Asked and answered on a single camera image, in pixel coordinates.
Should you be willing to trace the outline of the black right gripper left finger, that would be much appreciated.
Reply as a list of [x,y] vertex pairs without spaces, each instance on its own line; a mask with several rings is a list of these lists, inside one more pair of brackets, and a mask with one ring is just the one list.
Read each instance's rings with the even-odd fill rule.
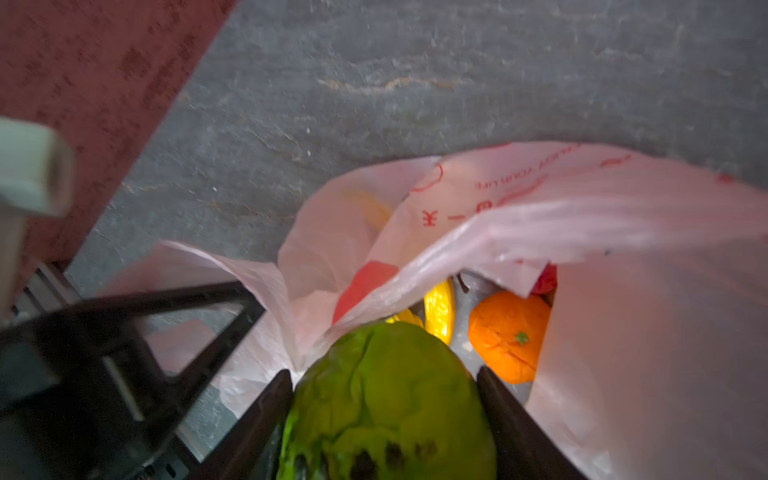
[[291,375],[281,370],[188,479],[276,479],[292,400]]

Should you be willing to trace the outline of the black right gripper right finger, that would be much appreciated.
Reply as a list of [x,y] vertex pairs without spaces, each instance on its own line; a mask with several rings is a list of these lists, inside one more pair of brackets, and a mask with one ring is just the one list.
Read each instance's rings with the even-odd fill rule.
[[499,480],[586,480],[487,366],[476,385],[496,447]]

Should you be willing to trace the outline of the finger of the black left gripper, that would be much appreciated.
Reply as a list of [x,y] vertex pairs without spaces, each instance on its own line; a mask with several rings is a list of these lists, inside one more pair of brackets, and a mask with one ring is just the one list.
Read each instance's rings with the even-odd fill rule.
[[241,283],[93,298],[1,333],[1,475],[129,479],[263,314]]

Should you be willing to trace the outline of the green fake fruit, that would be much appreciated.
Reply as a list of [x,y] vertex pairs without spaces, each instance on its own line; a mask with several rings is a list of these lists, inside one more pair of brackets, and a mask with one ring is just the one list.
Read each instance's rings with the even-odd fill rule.
[[473,376],[434,336],[370,323],[298,382],[280,479],[494,479],[497,455]]

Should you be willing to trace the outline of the pink plastic bag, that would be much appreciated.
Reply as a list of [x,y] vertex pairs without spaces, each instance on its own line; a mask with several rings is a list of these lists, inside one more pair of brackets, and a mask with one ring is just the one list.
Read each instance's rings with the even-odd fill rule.
[[594,479],[767,475],[767,194],[614,146],[510,143],[361,168],[276,263],[163,242],[109,295],[237,279],[264,305],[220,381],[241,414],[352,328],[461,271],[558,288],[528,412]]

